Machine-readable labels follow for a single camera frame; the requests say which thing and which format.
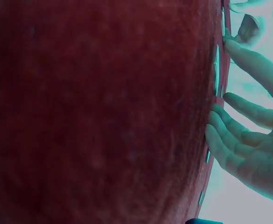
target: red felt surface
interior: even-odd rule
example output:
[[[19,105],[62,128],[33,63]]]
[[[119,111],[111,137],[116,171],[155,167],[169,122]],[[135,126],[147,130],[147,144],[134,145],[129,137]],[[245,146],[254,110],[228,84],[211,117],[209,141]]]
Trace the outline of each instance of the red felt surface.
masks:
[[[219,0],[0,0],[0,223],[195,217],[221,16]]]

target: human hand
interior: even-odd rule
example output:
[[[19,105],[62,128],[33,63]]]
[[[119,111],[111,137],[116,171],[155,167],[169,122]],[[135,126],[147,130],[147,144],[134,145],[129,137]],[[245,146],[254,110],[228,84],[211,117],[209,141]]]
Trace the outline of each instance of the human hand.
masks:
[[[273,0],[248,0],[229,7],[233,12],[245,14],[235,41],[248,49],[260,46],[273,26]]]
[[[273,97],[273,63],[235,41],[225,44],[234,62],[261,83]],[[224,100],[270,134],[250,132],[219,105],[213,105],[206,127],[210,152],[220,166],[258,193],[273,199],[273,110],[227,93]]]

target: light background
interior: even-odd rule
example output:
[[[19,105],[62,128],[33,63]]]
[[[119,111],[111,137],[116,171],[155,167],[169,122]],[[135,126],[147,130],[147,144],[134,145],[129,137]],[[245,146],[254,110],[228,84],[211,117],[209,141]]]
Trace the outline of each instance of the light background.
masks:
[[[230,14],[232,35],[235,36],[244,15],[232,11]],[[256,51],[273,61],[273,29],[268,39]],[[230,65],[227,92],[233,92],[266,108],[273,108],[273,99],[267,91],[233,63]],[[225,104],[224,108],[235,120],[250,130],[269,132],[256,126],[229,105]],[[222,170],[215,161],[199,218],[224,224],[273,224],[273,201],[244,186]]]

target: skin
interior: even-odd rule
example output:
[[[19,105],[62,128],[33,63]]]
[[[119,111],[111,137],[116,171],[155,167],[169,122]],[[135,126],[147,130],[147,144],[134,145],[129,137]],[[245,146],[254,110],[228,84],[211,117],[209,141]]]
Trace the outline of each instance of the skin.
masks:
[[[248,49],[264,43],[273,26],[273,0],[248,0],[246,3],[230,4],[229,7],[235,13],[244,14],[234,40]]]
[[[263,85],[273,97],[273,63],[229,36],[224,40],[225,49],[235,64]],[[223,169],[249,188],[273,199],[273,110],[233,93],[226,93],[223,98],[235,110],[271,132],[250,132],[222,107],[213,105],[205,132],[209,149]]]

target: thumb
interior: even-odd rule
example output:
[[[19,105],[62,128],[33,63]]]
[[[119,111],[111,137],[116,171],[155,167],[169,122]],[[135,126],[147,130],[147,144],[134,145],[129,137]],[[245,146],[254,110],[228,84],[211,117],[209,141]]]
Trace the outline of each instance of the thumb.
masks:
[[[243,47],[237,43],[234,40],[227,40],[225,42],[225,49],[228,52],[228,54],[233,58],[233,56],[240,50],[243,49]]]

